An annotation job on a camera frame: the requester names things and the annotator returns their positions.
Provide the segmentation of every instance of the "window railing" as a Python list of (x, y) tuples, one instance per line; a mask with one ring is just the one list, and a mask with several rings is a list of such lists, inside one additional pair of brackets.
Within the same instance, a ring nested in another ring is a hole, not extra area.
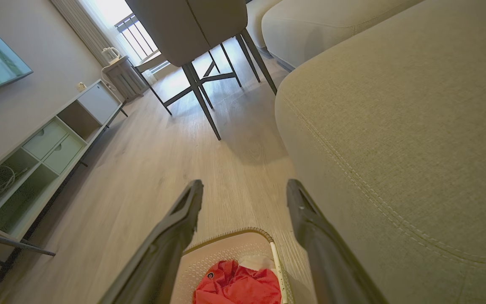
[(135, 14), (128, 15), (118, 22), (115, 27), (129, 42), (142, 61), (159, 52), (159, 49)]

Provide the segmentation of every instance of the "drawer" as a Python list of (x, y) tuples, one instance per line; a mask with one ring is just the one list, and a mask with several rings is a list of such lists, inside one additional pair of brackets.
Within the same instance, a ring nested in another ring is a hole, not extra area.
[(50, 153), (50, 156), (48, 156), (44, 163), (54, 169), (54, 171), (61, 173), (73, 160), (81, 147), (82, 145), (74, 137), (69, 135)]
[(36, 133), (35, 136), (24, 145), (24, 149), (29, 151), (39, 160), (42, 160), (66, 134), (67, 132), (56, 121), (52, 121)]

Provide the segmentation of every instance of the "laminate floor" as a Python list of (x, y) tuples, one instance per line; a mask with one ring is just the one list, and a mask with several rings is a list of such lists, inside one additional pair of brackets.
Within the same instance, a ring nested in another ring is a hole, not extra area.
[[(308, 259), (286, 207), (293, 164), (278, 134), (275, 96), (258, 83), (235, 39), (224, 43), (235, 79), (206, 83), (222, 137), (218, 141), (194, 94), (168, 115), (148, 90), (125, 106), (86, 157), (33, 235), (55, 257), (23, 253), (0, 285), (0, 303), (96, 303), (185, 185), (201, 179), (204, 200), (192, 243), (227, 231), (259, 227), (274, 238), (296, 303), (316, 302)], [(220, 47), (213, 50), (230, 72)], [(266, 65), (278, 86), (287, 75)], [(208, 54), (195, 61), (203, 75)], [(188, 86), (181, 69), (154, 88), (168, 100)]]

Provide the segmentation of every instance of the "chair leg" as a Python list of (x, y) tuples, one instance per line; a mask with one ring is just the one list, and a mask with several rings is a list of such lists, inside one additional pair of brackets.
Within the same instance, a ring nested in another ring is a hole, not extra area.
[(222, 43), (220, 44), (220, 47), (222, 48), (222, 51), (224, 52), (224, 56), (226, 56), (226, 59), (228, 60), (228, 64), (230, 65), (230, 68), (232, 69), (232, 72), (235, 75), (235, 80), (238, 81), (238, 85), (241, 88), (241, 82), (239, 81), (239, 77), (237, 73), (235, 73), (234, 66), (232, 65), (232, 62), (230, 61), (230, 57), (228, 57), (228, 53), (226, 52), (226, 49), (224, 48), (224, 45), (222, 45)]
[(162, 99), (160, 99), (160, 96), (157, 95), (157, 93), (155, 92), (155, 90), (153, 89), (153, 87), (151, 87), (151, 85), (149, 84), (149, 81), (147, 81), (147, 79), (143, 76), (143, 74), (140, 73), (140, 71), (138, 70), (137, 67), (132, 66), (132, 68), (140, 76), (140, 78), (143, 80), (143, 82), (146, 83), (149, 86), (149, 88), (151, 89), (151, 91), (153, 92), (153, 94), (155, 94), (155, 97), (159, 100), (159, 102), (162, 104), (162, 106), (164, 106), (164, 108), (166, 109), (166, 111), (168, 111), (168, 114), (170, 114), (170, 116), (171, 116), (172, 115), (172, 112), (170, 112), (170, 110), (168, 110), (168, 107), (164, 104), (164, 102), (162, 102)]
[(211, 113), (208, 110), (208, 106), (206, 106), (204, 98), (202, 97), (202, 94), (200, 93), (200, 89), (198, 88), (198, 83), (195, 81), (194, 75), (196, 74), (196, 70), (194, 69), (192, 63), (185, 63), (182, 66), (182, 68), (183, 68), (183, 71), (185, 72), (185, 75), (187, 76), (187, 79), (189, 80), (189, 83), (191, 84), (192, 91), (194, 92), (194, 95), (196, 96), (198, 103), (202, 107), (202, 111), (204, 111), (204, 114), (208, 118), (208, 121), (211, 125), (211, 128), (215, 132), (216, 139), (220, 140), (220, 135), (219, 135), (219, 132), (216, 129), (215, 122), (213, 121), (213, 118), (211, 117)]
[(249, 50), (251, 51), (252, 56), (256, 60), (256, 63), (258, 63), (258, 67), (260, 67), (260, 70), (262, 70), (262, 73), (264, 73), (264, 76), (267, 79), (267, 82), (270, 84), (271, 89), (276, 95), (276, 86), (275, 83), (273, 83), (273, 79), (271, 78), (270, 72), (267, 70), (266, 64), (264, 63), (264, 60), (262, 59), (262, 56), (258, 52), (258, 49), (254, 45), (254, 42), (252, 41), (251, 35), (248, 34), (247, 29), (243, 29), (241, 31), (241, 35), (243, 36), (243, 39), (245, 42), (247, 42), (247, 46)]
[(211, 104), (211, 100), (209, 99), (208, 93), (206, 93), (206, 89), (204, 89), (204, 85), (201, 84), (200, 77), (196, 73), (194, 65), (192, 65), (191, 73), (192, 73), (192, 77), (194, 78), (194, 81), (196, 81), (196, 83), (198, 84), (198, 88), (202, 91), (202, 93), (204, 94), (204, 97), (208, 101), (210, 108), (213, 109), (213, 105)]
[(212, 60), (212, 61), (213, 61), (213, 63), (215, 64), (216, 71), (218, 71), (218, 72), (219, 72), (219, 74), (220, 74), (219, 66), (218, 66), (218, 65), (216, 65), (215, 59), (213, 58), (213, 56), (212, 56), (212, 54), (211, 54), (211, 51), (208, 51), (208, 53), (210, 54), (211, 60)]
[(245, 42), (243, 42), (243, 38), (241, 37), (241, 34), (238, 33), (237, 35), (235, 35), (235, 39), (239, 42), (239, 46), (241, 47), (243, 54), (245, 54), (245, 57), (247, 58), (247, 61), (251, 66), (254, 75), (256, 76), (256, 80), (260, 82), (260, 77), (258, 77), (258, 73), (256, 72), (256, 68), (254, 67), (254, 63), (252, 63), (251, 56), (248, 54), (247, 47), (245, 46)]

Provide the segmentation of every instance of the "beige sofa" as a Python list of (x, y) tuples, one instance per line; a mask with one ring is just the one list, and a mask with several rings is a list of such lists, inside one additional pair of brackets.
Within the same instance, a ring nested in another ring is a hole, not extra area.
[(262, 32), (269, 53), (293, 70), (421, 1), (283, 0), (264, 15)]
[(281, 0), (252, 0), (247, 3), (248, 25), (247, 31), (251, 35), (256, 47), (267, 53), (264, 34), (262, 33), (262, 18), (264, 14)]
[(425, 0), (330, 48), (275, 113), (390, 303), (486, 303), (486, 1)]

